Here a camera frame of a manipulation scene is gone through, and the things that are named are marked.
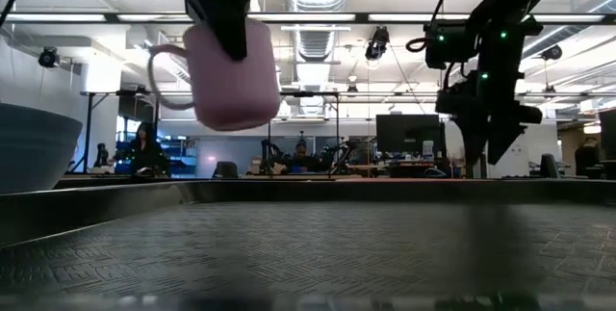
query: rubber mat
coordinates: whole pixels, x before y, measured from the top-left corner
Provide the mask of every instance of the rubber mat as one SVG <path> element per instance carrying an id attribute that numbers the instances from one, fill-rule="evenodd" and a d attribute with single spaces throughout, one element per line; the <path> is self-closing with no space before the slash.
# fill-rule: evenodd
<path id="1" fill-rule="evenodd" d="M 616 292 L 610 208 L 213 203 L 0 250 L 0 293 Z"/>

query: mug handle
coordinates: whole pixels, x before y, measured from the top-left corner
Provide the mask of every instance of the mug handle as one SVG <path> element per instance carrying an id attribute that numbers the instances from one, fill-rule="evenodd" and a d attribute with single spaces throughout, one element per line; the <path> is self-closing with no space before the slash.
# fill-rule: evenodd
<path id="1" fill-rule="evenodd" d="M 156 86 L 156 80 L 154 80 L 154 58 L 158 56 L 158 54 L 164 52 L 174 54 L 183 58 L 188 57 L 188 52 L 179 46 L 171 44 L 152 46 L 150 48 L 150 59 L 147 61 L 147 79 L 150 82 L 150 88 L 154 92 L 154 95 L 156 95 L 156 98 L 161 102 L 164 107 L 177 111 L 185 111 L 191 109 L 194 107 L 193 102 L 187 104 L 172 103 L 168 99 L 163 97 L 158 87 Z"/>

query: gray bowl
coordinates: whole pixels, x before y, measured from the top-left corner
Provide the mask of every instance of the gray bowl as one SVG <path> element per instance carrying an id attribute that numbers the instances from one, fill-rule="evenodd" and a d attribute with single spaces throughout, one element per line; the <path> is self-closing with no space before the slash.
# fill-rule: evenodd
<path id="1" fill-rule="evenodd" d="M 51 190 L 62 178 L 82 123 L 0 103 L 0 194 Z"/>

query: pink mug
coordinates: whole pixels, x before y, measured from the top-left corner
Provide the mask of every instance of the pink mug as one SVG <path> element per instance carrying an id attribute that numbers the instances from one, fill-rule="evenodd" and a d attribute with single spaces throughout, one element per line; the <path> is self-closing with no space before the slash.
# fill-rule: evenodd
<path id="1" fill-rule="evenodd" d="M 150 49 L 148 79 L 163 106 L 181 111 L 194 107 L 196 118 L 217 131 L 254 128 L 276 117 L 280 99 L 268 26 L 246 20 L 248 56 L 241 62 L 233 61 L 214 33 L 202 25 L 194 25 L 184 33 L 184 45 L 186 49 L 170 44 Z M 172 103 L 161 95 L 154 80 L 153 63 L 162 52 L 187 59 L 192 103 Z"/>

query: textured black mat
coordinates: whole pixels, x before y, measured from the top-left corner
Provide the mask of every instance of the textured black mat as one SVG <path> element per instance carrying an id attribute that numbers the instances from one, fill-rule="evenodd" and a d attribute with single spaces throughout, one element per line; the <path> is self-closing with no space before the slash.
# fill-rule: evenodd
<path id="1" fill-rule="evenodd" d="M 199 204 L 0 251 L 0 293 L 616 292 L 616 209 Z"/>

